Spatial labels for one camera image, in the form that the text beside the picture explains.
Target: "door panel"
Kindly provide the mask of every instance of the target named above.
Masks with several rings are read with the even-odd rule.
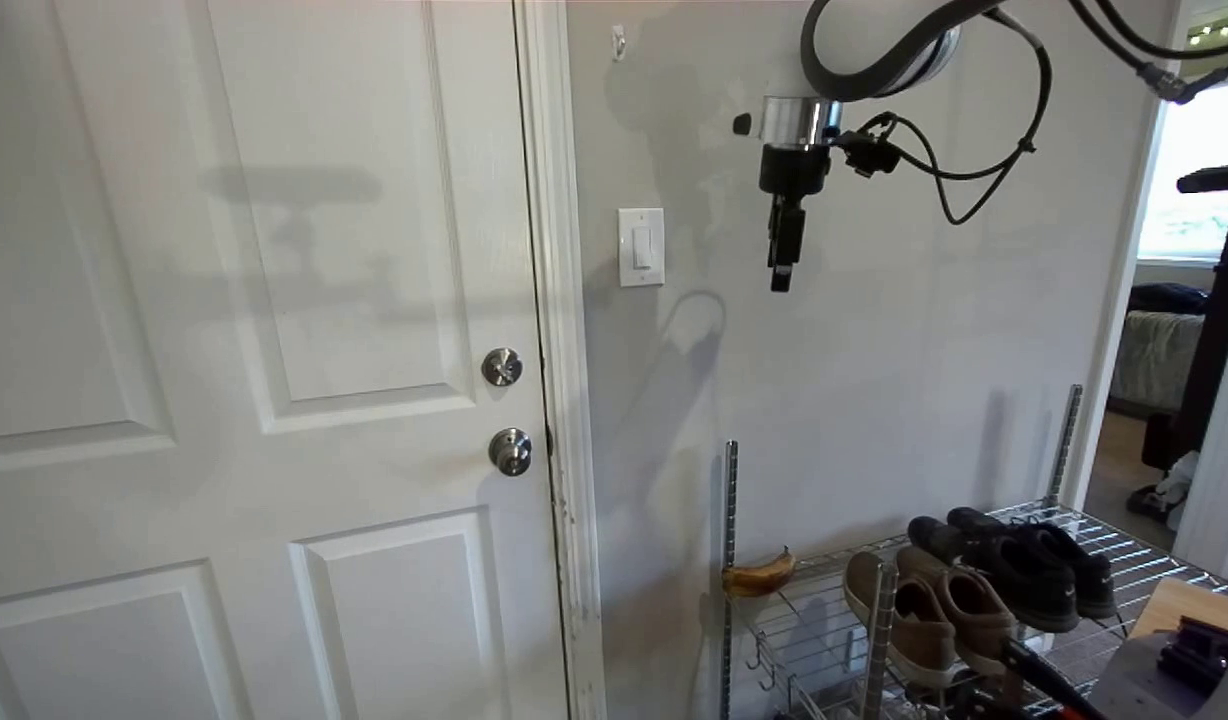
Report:
[[[0,0],[0,714],[565,711],[511,50]]]

